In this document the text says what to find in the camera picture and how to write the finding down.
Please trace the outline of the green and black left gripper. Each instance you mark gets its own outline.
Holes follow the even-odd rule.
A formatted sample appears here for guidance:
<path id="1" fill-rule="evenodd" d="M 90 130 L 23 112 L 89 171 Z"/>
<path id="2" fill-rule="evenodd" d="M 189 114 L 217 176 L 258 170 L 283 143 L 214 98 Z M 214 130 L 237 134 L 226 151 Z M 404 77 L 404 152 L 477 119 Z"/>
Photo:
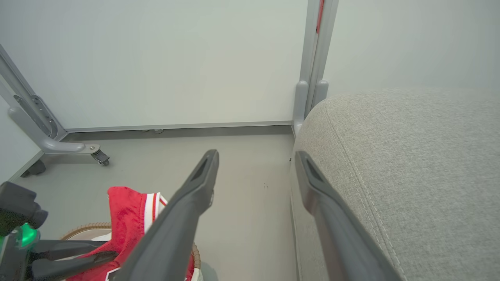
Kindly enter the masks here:
<path id="1" fill-rule="evenodd" d="M 103 251 L 84 258 L 60 260 L 87 254 L 101 247 L 105 241 L 92 240 L 40 240 L 40 233 L 28 223 L 16 227 L 10 234 L 0 237 L 0 281 L 63 280 L 86 270 L 113 261 L 118 253 Z"/>

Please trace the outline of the white partition panel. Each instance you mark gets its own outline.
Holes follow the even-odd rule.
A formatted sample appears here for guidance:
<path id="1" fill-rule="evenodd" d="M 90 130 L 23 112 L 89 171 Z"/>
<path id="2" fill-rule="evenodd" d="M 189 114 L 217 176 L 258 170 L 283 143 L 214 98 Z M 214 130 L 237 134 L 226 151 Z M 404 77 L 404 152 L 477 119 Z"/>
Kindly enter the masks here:
<path id="1" fill-rule="evenodd" d="M 68 130 L 292 119 L 307 0 L 0 0 L 0 44 Z"/>

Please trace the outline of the white basket with brown rim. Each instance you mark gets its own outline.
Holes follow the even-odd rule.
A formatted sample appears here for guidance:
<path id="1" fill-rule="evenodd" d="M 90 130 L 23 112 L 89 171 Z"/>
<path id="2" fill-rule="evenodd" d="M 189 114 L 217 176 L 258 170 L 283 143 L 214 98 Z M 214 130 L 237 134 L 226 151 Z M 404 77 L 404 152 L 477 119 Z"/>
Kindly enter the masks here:
<path id="1" fill-rule="evenodd" d="M 90 223 L 79 226 L 68 231 L 61 237 L 61 240 L 94 240 L 105 242 L 111 238 L 111 223 L 100 222 Z M 191 270 L 191 281 L 204 281 L 201 272 L 201 258 L 198 247 L 193 244 L 191 249 L 191 257 L 193 259 L 193 270 Z"/>

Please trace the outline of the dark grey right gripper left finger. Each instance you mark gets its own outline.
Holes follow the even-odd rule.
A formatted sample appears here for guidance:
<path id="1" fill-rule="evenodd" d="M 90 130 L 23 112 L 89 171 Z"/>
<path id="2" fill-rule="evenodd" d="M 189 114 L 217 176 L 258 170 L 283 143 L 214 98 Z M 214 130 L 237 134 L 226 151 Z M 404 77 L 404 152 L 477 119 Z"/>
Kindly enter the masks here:
<path id="1" fill-rule="evenodd" d="M 136 245 L 114 281 L 184 281 L 200 216 L 211 207 L 219 153 L 208 150 Z"/>

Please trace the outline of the red and white jersey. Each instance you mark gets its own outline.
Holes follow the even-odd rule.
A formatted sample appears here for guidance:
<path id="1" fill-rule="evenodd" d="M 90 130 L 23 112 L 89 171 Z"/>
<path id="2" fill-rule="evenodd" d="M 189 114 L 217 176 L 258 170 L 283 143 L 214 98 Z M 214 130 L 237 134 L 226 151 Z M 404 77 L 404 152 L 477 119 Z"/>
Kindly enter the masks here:
<path id="1" fill-rule="evenodd" d="M 101 247 L 79 258 L 103 251 L 115 251 L 118 256 L 109 263 L 69 277 L 66 281 L 114 281 L 114 277 L 136 245 L 168 204 L 160 193 L 142 194 L 128 187 L 111 187 L 107 193 L 111 214 L 111 238 Z M 190 254 L 184 281 L 191 281 L 192 266 L 193 259 Z"/>

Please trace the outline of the grey fabric sofa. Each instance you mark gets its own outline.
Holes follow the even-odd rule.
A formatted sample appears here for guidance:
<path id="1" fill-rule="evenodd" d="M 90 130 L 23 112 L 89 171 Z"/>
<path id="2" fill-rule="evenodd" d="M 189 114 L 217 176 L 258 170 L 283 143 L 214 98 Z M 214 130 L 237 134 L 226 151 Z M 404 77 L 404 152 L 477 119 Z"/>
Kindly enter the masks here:
<path id="1" fill-rule="evenodd" d="M 403 281 L 500 281 L 500 91 L 334 94 L 306 151 Z"/>

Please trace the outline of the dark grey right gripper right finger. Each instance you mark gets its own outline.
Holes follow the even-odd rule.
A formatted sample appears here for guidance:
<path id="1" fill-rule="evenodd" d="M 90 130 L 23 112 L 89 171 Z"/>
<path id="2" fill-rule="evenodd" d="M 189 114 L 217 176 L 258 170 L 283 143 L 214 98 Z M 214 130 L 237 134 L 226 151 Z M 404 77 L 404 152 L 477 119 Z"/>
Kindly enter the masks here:
<path id="1" fill-rule="evenodd" d="M 305 209 L 314 217 L 330 281 L 402 281 L 306 151 L 295 153 Z"/>

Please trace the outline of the black caster wheel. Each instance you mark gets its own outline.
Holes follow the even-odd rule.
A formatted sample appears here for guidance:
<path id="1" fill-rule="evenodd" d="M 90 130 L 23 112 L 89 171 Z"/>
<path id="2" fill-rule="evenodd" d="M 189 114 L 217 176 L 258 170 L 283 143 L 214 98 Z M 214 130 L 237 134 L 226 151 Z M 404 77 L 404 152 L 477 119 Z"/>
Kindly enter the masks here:
<path id="1" fill-rule="evenodd" d="M 30 175 L 39 175 L 39 174 L 43 174 L 45 171 L 46 171 L 45 164 L 42 162 L 42 160 L 37 160 L 25 172 L 23 172 L 20 175 L 20 177 L 26 178 Z"/>
<path id="2" fill-rule="evenodd" d="M 94 153 L 91 153 L 91 156 L 100 164 L 100 165 L 103 165 L 103 166 L 107 166 L 109 165 L 109 159 L 110 157 L 108 157 L 103 151 L 101 151 L 100 149 Z"/>

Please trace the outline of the thin red strip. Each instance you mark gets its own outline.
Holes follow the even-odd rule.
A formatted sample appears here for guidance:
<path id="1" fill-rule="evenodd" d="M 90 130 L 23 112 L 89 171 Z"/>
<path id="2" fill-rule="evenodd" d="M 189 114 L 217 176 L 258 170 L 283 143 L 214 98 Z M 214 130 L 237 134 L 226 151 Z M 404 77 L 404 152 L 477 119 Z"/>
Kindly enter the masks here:
<path id="1" fill-rule="evenodd" d="M 319 3 L 318 3 L 318 16 L 317 16 L 317 22 L 316 22 L 316 34 L 320 33 L 320 25 L 321 25 L 321 20 L 322 20 L 322 17 L 323 17 L 324 3 L 325 3 L 325 0 L 319 0 Z"/>

